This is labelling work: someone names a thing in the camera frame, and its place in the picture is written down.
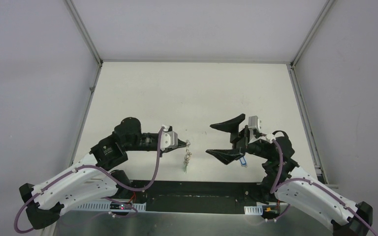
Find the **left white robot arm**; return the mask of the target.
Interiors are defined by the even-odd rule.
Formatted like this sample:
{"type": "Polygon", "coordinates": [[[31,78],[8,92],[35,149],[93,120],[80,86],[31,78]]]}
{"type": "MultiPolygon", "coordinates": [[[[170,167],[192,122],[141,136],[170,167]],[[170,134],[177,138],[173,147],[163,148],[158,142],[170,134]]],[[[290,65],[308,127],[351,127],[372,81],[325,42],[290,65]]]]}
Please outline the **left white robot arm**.
{"type": "Polygon", "coordinates": [[[26,213],[32,230],[41,230],[88,201],[111,196],[124,199],[130,192],[143,192],[153,185],[162,155],[187,144],[178,138],[172,126],[163,125],[157,133],[143,133],[139,119],[125,118],[111,135],[100,140],[75,164],[41,184],[20,186],[24,205],[16,214],[14,229],[20,234],[28,232],[18,227],[22,212],[26,213]],[[143,187],[131,186],[124,171],[114,170],[128,160],[129,151],[156,152],[153,177],[143,187]]]}

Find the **metal crescent keyring plate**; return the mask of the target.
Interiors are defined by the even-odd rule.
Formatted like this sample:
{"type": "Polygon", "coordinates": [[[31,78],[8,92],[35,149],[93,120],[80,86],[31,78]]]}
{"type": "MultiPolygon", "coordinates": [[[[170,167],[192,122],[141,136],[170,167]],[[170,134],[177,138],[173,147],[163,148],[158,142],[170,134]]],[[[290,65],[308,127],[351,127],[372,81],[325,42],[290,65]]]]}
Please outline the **metal crescent keyring plate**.
{"type": "Polygon", "coordinates": [[[187,144],[187,147],[185,148],[185,156],[184,156],[183,165],[189,165],[190,159],[192,157],[192,153],[191,153],[191,151],[189,149],[189,147],[191,145],[191,142],[190,142],[190,140],[186,140],[186,142],[188,144],[187,144]]]}

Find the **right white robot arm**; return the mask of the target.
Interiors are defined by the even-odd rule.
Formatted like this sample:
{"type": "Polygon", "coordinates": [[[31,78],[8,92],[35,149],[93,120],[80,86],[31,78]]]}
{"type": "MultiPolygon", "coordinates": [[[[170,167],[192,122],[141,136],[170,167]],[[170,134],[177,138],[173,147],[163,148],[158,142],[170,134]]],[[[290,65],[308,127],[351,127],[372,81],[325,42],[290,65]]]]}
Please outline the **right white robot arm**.
{"type": "Polygon", "coordinates": [[[335,192],[311,176],[295,160],[295,151],[288,134],[282,130],[264,133],[258,116],[246,119],[240,114],[227,121],[211,124],[212,129],[230,135],[230,149],[208,149],[221,163],[228,165],[246,154],[265,159],[266,176],[258,183],[251,198],[258,202],[284,202],[317,220],[334,236],[365,236],[373,229],[373,208],[366,202],[355,202],[335,192]]]}

